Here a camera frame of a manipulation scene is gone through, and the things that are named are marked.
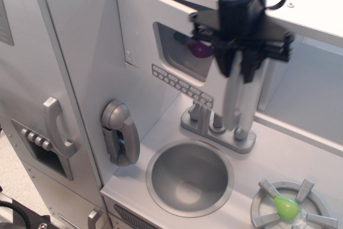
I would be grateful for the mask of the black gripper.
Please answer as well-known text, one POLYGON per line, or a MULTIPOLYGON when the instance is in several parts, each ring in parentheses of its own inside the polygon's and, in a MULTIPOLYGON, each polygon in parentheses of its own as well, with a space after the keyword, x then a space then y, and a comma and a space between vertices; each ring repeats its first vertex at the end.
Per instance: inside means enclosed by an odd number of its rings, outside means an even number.
POLYGON ((251 83, 266 58, 289 61, 294 41, 290 31, 266 16, 267 9, 266 0, 218 0, 218 9, 189 16, 192 37, 212 45, 220 72, 227 78, 236 52, 241 51, 243 82, 251 83))

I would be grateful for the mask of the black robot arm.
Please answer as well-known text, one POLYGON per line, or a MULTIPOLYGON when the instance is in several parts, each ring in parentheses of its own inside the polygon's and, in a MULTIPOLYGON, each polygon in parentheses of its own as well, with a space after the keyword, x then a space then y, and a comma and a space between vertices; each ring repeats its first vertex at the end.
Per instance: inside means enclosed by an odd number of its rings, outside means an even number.
POLYGON ((294 34, 273 22, 266 10, 285 4, 266 6, 266 0, 218 0, 217 10, 194 12, 193 39, 209 42, 221 73, 230 77, 234 56, 242 53, 241 75, 245 83, 253 81, 256 70, 266 58, 287 62, 294 34))

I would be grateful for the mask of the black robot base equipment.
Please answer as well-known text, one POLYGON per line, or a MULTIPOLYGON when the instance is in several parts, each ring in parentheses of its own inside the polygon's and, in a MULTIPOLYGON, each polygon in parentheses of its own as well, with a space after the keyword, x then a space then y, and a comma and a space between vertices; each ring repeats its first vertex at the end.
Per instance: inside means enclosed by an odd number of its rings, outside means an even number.
POLYGON ((50 216, 41 216, 2 193, 1 228, 55 228, 50 216))

